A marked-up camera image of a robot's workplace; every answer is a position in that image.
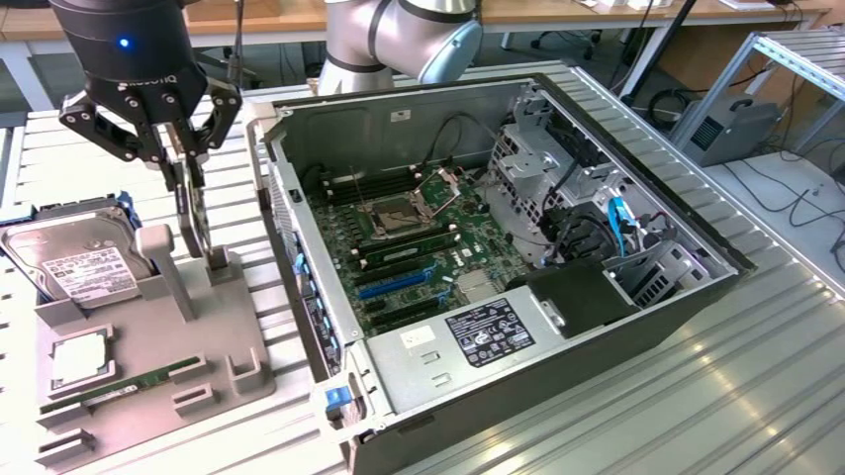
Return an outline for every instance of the blue pcie slot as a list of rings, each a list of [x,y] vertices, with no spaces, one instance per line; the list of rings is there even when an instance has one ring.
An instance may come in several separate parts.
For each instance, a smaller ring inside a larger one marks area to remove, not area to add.
[[[434,268],[436,268],[436,265],[433,265],[432,267],[428,267],[417,274],[412,274],[408,277],[404,277],[392,282],[388,282],[385,284],[377,285],[375,287],[370,287],[369,289],[362,290],[361,292],[358,292],[358,298],[361,300],[371,299],[374,297],[389,294],[392,292],[397,292],[398,290],[402,290],[414,285],[424,284],[432,278],[432,274],[434,273]]]

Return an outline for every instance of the white label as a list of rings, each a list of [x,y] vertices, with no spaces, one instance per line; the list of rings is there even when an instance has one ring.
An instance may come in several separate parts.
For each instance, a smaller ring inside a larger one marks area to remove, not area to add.
[[[412,119],[412,109],[392,112],[392,122],[409,121]]]
[[[424,343],[429,343],[436,340],[434,331],[432,327],[426,325],[425,327],[420,327],[418,329],[412,330],[410,332],[405,332],[400,335],[402,339],[402,343],[405,344],[408,349],[420,346]]]
[[[107,297],[138,288],[118,247],[44,262],[67,296],[76,302]]]
[[[389,260],[400,259],[401,257],[408,257],[409,255],[414,255],[418,253],[418,249],[416,247],[401,250],[400,252],[394,252],[393,254],[388,254],[384,260],[388,262]]]

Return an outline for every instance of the blue latch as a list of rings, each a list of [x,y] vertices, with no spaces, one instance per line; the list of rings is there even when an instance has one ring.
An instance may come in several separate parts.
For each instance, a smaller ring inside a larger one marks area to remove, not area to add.
[[[339,388],[326,391],[326,411],[334,411],[341,409],[349,403],[353,402],[353,392],[349,390],[349,386],[341,386]]]
[[[610,229],[617,237],[617,242],[620,243],[620,255],[625,257],[625,238],[622,237],[620,224],[625,221],[629,225],[636,226],[637,220],[632,216],[625,201],[622,201],[622,198],[618,196],[612,198],[608,202],[608,221],[610,222]]]

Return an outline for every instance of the aluminum profile table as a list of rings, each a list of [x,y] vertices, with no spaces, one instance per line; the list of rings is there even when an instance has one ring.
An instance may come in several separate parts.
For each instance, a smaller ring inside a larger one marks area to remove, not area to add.
[[[757,51],[769,57],[780,66],[812,82],[837,102],[811,126],[797,140],[795,149],[801,151],[819,131],[843,109],[845,104],[845,30],[839,27],[823,30],[752,33],[728,63],[711,92],[684,119],[677,130],[672,132],[672,141],[684,148],[695,135],[711,111],[713,103],[728,90],[737,73],[745,67],[752,53]],[[772,75],[773,69],[763,74],[749,86],[747,92],[756,93]]]
[[[841,472],[841,289],[584,71],[550,61],[480,68],[466,77],[525,72],[549,75],[749,255],[759,271],[656,349],[409,467],[404,475]],[[285,88],[253,99],[307,94],[305,87]],[[245,253],[279,390],[75,473],[178,473],[189,461],[191,473],[346,471],[341,451],[319,437],[307,403],[311,377],[258,221],[238,130],[209,161],[213,239]],[[115,185],[122,183],[137,194],[149,223],[175,219],[159,176],[141,176],[133,164],[82,143],[60,128],[56,113],[31,115],[14,139],[12,158],[20,162],[11,180],[16,200],[47,199],[44,193],[63,193],[58,188],[76,198],[92,196],[99,191],[91,187],[94,180],[74,181],[78,176],[67,174],[72,163],[83,168],[96,161],[114,167]],[[27,408],[27,328],[34,316],[26,308],[34,292],[18,273],[4,272],[8,267],[3,261],[0,288],[14,291],[0,301],[0,313],[11,319],[8,327],[0,327],[0,353],[7,353],[0,359],[0,386],[7,388],[0,393],[0,472],[28,474],[40,473],[19,445],[38,435],[32,424],[19,423]],[[14,308],[22,312],[10,312]]]

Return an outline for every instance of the warning label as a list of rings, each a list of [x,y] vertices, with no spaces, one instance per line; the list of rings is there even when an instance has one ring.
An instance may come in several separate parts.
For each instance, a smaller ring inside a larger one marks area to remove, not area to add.
[[[67,296],[76,302],[135,289],[135,277],[117,247],[44,262]]]
[[[477,368],[536,343],[508,299],[449,317],[446,324]]]

